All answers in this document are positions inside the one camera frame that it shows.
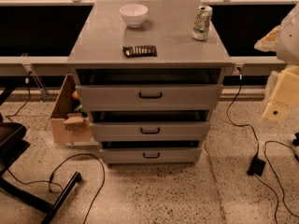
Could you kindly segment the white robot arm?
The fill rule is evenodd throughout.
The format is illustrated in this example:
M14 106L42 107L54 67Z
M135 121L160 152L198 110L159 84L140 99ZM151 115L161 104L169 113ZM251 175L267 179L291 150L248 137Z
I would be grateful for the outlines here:
M259 39L254 48L273 51L284 68L277 72L271 86L262 118L280 122L299 105L299 4L296 4L279 25Z

